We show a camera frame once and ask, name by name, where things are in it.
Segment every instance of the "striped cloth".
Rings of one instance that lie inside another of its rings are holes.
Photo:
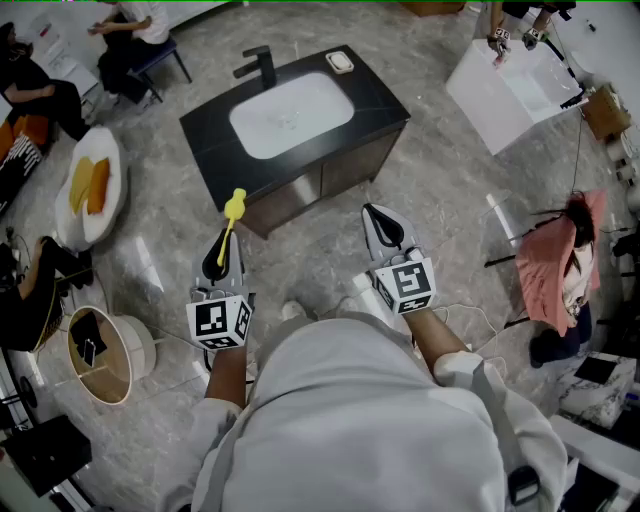
[[[0,214],[11,204],[42,153],[26,135],[20,135],[0,164]]]

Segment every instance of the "yellow toy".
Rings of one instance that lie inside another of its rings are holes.
[[[233,228],[233,223],[240,220],[244,215],[244,199],[247,197],[247,191],[242,188],[237,188],[233,191],[233,197],[229,199],[224,205],[224,216],[229,219],[229,225],[227,231],[224,234],[224,240],[222,240],[222,247],[220,248],[220,255],[218,256],[218,266],[224,266],[224,251],[227,248],[227,238]]]

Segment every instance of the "faucet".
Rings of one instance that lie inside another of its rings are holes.
[[[276,71],[273,69],[271,50],[268,46],[257,46],[256,48],[251,48],[250,50],[242,52],[242,56],[245,58],[252,57],[253,55],[258,58],[253,62],[249,62],[249,64],[234,70],[233,76],[241,78],[259,69],[262,73],[262,85],[264,89],[271,89],[276,85]]]

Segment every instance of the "hair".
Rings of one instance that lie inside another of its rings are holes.
[[[13,30],[13,23],[5,23],[0,27],[0,53],[6,53],[9,49],[9,34]]]
[[[544,214],[544,213],[559,213],[560,217],[567,217],[576,228],[576,236],[573,241],[573,247],[584,247],[587,244],[593,244],[596,239],[595,227],[593,225],[593,217],[591,215],[591,208],[587,204],[587,200],[582,192],[574,192],[569,196],[567,204],[565,205],[563,210],[545,210],[542,212],[537,212],[536,215]],[[536,224],[536,227],[547,224],[548,222],[554,221],[559,217],[554,217],[545,222],[541,222],[540,224]],[[578,258],[576,257],[575,251],[571,251],[571,256],[569,256],[569,260],[567,261],[567,266],[564,269],[564,275],[566,276],[569,272],[569,269],[572,265],[578,269],[578,272],[581,271],[580,263],[578,262]]]

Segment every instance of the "black countertop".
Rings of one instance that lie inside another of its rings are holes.
[[[337,75],[325,59],[329,52],[343,51],[354,69]],[[238,67],[245,64],[238,59]],[[222,93],[180,119],[196,163],[219,211],[235,188],[247,191],[247,204],[292,181],[313,162],[371,139],[377,132],[404,125],[411,117],[398,99],[369,66],[349,47],[339,46],[296,60],[276,69],[278,83],[320,71],[330,76],[349,97],[353,117],[313,139],[266,160],[250,156],[229,121],[236,105],[264,92],[262,78],[244,82]]]

